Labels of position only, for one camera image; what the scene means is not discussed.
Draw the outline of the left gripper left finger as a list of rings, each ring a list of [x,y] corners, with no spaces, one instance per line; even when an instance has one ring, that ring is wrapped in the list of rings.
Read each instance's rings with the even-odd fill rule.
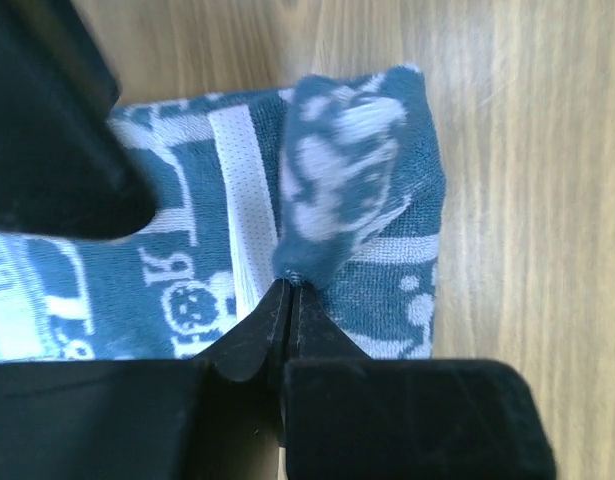
[[[274,479],[268,384],[291,309],[274,282],[187,360],[0,364],[0,479]]]

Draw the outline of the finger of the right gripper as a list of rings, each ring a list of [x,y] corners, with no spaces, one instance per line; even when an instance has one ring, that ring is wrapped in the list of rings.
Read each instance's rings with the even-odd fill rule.
[[[0,1],[0,232],[86,240],[154,218],[108,126],[118,84],[69,1]]]

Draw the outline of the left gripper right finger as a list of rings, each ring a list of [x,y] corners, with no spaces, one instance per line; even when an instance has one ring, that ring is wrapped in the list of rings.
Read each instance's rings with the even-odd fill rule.
[[[282,405],[291,479],[553,479],[531,390],[487,359],[374,360],[292,293]]]

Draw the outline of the blue white patterned towel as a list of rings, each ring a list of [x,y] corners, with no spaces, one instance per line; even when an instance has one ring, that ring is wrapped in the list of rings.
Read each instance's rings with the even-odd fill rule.
[[[153,222],[110,243],[0,234],[0,362],[187,358],[306,281],[378,359],[432,351],[445,195],[422,73],[116,110]]]

